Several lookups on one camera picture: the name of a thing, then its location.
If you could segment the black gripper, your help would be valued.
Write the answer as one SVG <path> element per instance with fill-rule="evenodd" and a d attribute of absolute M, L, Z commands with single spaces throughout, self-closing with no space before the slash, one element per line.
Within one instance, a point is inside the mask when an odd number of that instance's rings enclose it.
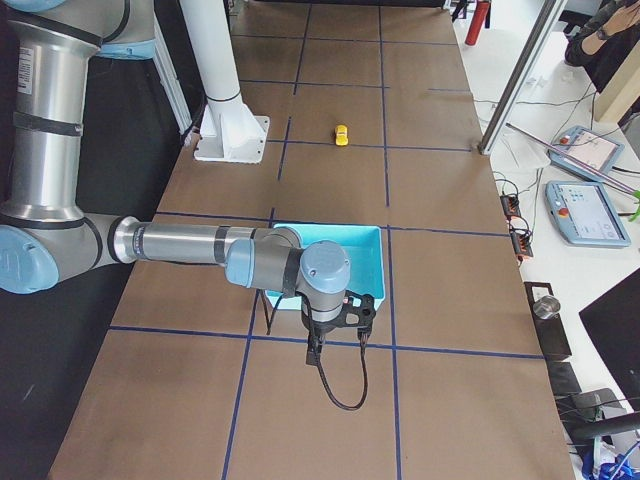
<path fill-rule="evenodd" d="M 319 365 L 326 335 L 335 329 L 349 328 L 357 333 L 361 353 L 364 354 L 375 318 L 374 298 L 347 290 L 337 314 L 330 320 L 320 321 L 309 299 L 302 294 L 302 322 L 308 330 L 306 364 Z"/>

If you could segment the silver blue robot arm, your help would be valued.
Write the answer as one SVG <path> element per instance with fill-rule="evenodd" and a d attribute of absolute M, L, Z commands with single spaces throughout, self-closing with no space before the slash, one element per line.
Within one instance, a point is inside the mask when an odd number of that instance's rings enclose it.
<path fill-rule="evenodd" d="M 152 2 L 11 1 L 7 8 L 20 55 L 12 184 L 1 206 L 4 290 L 31 294 L 138 260 L 216 265 L 231 283 L 300 298 L 308 364 L 319 364 L 334 329 L 352 328 L 367 342 L 374 300 L 349 290 L 352 263 L 333 241 L 304 245 L 287 227 L 148 223 L 77 206 L 89 60 L 151 58 Z"/>

